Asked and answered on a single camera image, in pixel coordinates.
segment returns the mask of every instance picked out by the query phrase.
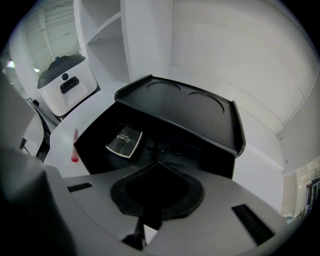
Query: red object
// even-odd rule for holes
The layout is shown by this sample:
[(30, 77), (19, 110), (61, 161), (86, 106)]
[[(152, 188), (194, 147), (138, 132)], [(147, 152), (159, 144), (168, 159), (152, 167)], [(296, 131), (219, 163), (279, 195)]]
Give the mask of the red object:
[(73, 147), (72, 147), (72, 155), (71, 155), (71, 161), (75, 163), (79, 161), (79, 156), (75, 149), (75, 142), (77, 141), (77, 139), (78, 139), (78, 129), (75, 129), (74, 135), (73, 135)]

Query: white panel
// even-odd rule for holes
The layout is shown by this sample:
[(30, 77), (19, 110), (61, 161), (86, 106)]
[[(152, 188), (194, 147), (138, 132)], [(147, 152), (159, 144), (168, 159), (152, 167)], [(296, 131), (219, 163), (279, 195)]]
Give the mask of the white panel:
[(319, 66), (300, 30), (263, 1), (177, 0), (171, 51), (172, 67), (237, 87), (283, 124), (307, 95)]
[(169, 76), (173, 0), (122, 0), (121, 19), (131, 81)]
[(320, 76), (296, 114), (277, 135), (288, 174), (320, 155)]
[(269, 163), (281, 172), (284, 169), (284, 159), (276, 135), (253, 115), (240, 107), (238, 109), (246, 143), (265, 154)]
[(235, 159), (232, 180), (280, 213), (284, 195), (282, 173), (248, 143), (243, 154)]
[(207, 90), (230, 101), (235, 101), (238, 106), (258, 118), (275, 134), (279, 133), (284, 128), (274, 115), (257, 100), (216, 77), (210, 77), (208, 75), (171, 66), (169, 78)]

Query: black knob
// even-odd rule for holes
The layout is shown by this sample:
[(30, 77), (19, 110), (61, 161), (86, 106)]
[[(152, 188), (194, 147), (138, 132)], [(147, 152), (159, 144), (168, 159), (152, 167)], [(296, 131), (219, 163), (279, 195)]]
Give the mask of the black knob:
[(62, 75), (62, 79), (63, 79), (64, 81), (66, 81), (68, 78), (69, 78), (69, 75), (68, 75), (67, 73), (64, 73), (64, 74)]

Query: white cabinet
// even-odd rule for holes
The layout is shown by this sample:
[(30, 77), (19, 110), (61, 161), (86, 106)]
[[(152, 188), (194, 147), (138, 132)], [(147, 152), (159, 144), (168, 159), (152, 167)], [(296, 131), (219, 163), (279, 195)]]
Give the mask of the white cabinet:
[(102, 90), (169, 77), (173, 0), (74, 0), (81, 53)]

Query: black tray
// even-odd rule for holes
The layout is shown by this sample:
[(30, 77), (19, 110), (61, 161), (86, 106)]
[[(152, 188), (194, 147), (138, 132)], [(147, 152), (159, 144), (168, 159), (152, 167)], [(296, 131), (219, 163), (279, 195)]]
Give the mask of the black tray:
[(118, 90), (114, 100), (184, 129), (234, 157), (245, 150), (236, 103), (214, 93), (148, 75)]

